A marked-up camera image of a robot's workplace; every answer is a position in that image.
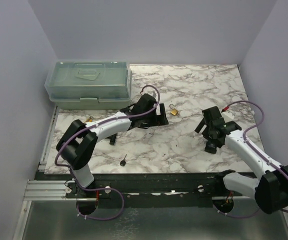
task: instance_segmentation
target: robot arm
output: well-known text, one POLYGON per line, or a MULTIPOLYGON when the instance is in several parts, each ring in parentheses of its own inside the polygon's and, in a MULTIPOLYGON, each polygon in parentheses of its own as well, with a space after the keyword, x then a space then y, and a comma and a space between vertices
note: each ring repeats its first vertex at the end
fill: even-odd
POLYGON ((82 123, 80 120, 75 120, 71 123, 63 137, 58 142, 56 146, 57 151, 59 151, 63 144, 74 134, 82 129, 94 126, 77 136, 77 138, 82 139, 81 141, 77 141, 76 139, 70 141, 61 153, 62 158, 70 164, 74 175, 82 187, 87 187, 94 181, 88 162, 93 154, 95 145, 99 141, 118 132, 126 132, 133 128, 147 129, 153 126, 164 126, 168 124, 163 103, 159 104, 160 115, 157 115, 156 109, 154 109, 149 114, 138 116, 151 110, 156 103, 154 97, 145 93, 137 103, 121 109, 113 116, 101 119, 97 122, 88 122, 86 124, 82 123))
POLYGON ((277 166, 288 176, 288 165, 282 166, 265 152, 259 149, 250 139, 246 141, 258 150, 269 163, 249 147, 243 137, 241 127, 234 121, 225 122, 218 107, 203 110, 204 118, 195 132, 199 133, 204 126, 202 135, 207 139, 205 151, 215 154, 217 148, 223 145, 233 150, 251 168, 257 178, 243 176, 233 170, 222 173, 221 187, 236 191, 256 201, 258 206, 267 214, 288 206, 288 180, 271 164, 277 166))

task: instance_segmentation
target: gray floor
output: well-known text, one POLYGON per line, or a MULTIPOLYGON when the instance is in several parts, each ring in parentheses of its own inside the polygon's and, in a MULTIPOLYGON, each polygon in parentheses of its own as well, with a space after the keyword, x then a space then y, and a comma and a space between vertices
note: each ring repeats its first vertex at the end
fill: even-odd
MULTIPOLYGON (((235 214, 248 214, 252 200, 236 203, 235 214)), ((100 209, 98 216, 114 213, 100 209)), ((280 212, 259 213, 250 219, 231 219, 212 208, 127 208, 112 221, 77 217, 74 202, 34 202, 25 229, 25 240, 288 240, 280 212)))

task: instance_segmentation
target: white marble surface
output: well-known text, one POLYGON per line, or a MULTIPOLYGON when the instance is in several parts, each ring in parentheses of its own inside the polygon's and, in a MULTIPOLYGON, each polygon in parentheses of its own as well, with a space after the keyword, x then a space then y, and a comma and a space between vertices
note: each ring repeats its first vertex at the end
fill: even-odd
MULTIPOLYGON (((203 173, 233 169, 248 172, 250 169, 231 150, 223 146, 217 154, 204 152, 205 139, 194 129, 202 119, 201 111, 213 106, 224 107, 247 96, 236 65, 132 65, 132 101, 137 102, 140 90, 146 84, 155 85, 165 104, 169 125, 149 129, 132 129, 119 133, 116 145, 105 139, 96 145, 89 162, 93 173, 203 173), (176 106, 179 116, 170 114, 169 104, 176 106), (120 161, 126 157, 126 165, 120 161)), ((254 124, 249 105, 231 107, 235 121, 246 129, 254 124)), ((68 173, 57 167, 55 146, 72 121, 94 120, 114 114, 115 110, 60 110, 51 147, 46 156, 46 174, 68 173)), ((260 148, 257 129, 249 137, 260 148)))

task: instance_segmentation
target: gray wall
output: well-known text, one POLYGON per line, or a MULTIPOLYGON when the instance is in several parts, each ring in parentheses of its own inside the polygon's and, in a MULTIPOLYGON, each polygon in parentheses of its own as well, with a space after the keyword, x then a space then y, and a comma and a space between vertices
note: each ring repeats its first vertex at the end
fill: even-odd
POLYGON ((43 84, 55 54, 25 0, 0 0, 0 240, 11 239, 53 105, 43 84))
POLYGON ((288 164, 288 0, 277 1, 240 71, 249 99, 266 112, 265 150, 288 164))
POLYGON ((59 58, 240 64, 276 0, 28 0, 59 58))

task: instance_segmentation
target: teal plastic box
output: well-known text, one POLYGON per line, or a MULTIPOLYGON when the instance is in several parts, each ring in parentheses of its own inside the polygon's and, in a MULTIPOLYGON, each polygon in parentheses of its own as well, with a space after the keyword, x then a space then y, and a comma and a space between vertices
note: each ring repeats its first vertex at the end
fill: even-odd
POLYGON ((48 73, 49 99, 65 110, 118 110, 130 105, 132 74, 123 61, 58 61, 48 73))

